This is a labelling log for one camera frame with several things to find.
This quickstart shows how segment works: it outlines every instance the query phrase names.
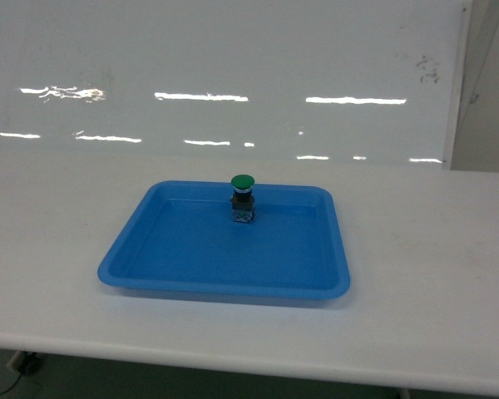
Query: white wall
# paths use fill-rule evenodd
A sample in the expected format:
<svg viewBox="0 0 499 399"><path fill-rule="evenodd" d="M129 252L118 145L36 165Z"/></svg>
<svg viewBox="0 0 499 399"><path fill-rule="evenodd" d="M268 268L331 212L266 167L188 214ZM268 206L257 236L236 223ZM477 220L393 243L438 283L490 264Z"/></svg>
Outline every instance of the white wall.
<svg viewBox="0 0 499 399"><path fill-rule="evenodd" d="M468 48L472 48L477 39L486 3L474 2ZM457 135L452 168L499 172L499 27L475 92L477 101L468 107Z"/></svg>

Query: plastic tray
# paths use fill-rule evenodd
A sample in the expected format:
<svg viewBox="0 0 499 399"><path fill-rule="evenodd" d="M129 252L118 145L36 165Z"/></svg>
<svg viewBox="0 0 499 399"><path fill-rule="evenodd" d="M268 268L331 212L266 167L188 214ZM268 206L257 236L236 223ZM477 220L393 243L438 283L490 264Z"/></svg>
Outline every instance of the plastic tray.
<svg viewBox="0 0 499 399"><path fill-rule="evenodd" d="M252 223L231 219L228 183L152 186L98 269L124 288L329 299L349 287L333 199L316 187L255 185Z"/></svg>

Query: green button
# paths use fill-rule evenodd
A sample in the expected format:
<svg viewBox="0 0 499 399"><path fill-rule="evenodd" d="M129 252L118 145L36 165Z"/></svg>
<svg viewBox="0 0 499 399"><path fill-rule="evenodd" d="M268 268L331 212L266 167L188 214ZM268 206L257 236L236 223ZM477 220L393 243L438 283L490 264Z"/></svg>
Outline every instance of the green button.
<svg viewBox="0 0 499 399"><path fill-rule="evenodd" d="M247 190L255 184L255 179L250 175L237 175L231 179L233 187L239 190Z"/></svg>

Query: floor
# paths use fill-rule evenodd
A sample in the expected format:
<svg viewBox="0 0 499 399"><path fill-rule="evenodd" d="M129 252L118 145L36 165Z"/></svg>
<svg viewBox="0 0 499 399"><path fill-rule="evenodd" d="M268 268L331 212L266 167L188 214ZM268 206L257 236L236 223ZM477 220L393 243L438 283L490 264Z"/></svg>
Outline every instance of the floor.
<svg viewBox="0 0 499 399"><path fill-rule="evenodd" d="M5 368L13 351L0 350L0 391L16 376ZM395 399L398 390L332 382L262 377L178 367L49 355L39 372L24 377L4 398L318 398ZM412 391L412 399L487 399L441 392Z"/></svg>

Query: black cable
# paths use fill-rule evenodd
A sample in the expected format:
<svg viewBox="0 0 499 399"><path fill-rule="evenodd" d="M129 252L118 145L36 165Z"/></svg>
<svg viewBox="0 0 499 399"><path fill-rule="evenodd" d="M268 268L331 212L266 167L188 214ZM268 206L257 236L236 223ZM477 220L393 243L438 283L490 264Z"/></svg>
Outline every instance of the black cable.
<svg viewBox="0 0 499 399"><path fill-rule="evenodd" d="M5 395L6 393L10 392L14 387L16 387L21 378L22 378L22 374L18 373L17 380L8 389L6 389L3 392L0 392L0 396Z"/></svg>

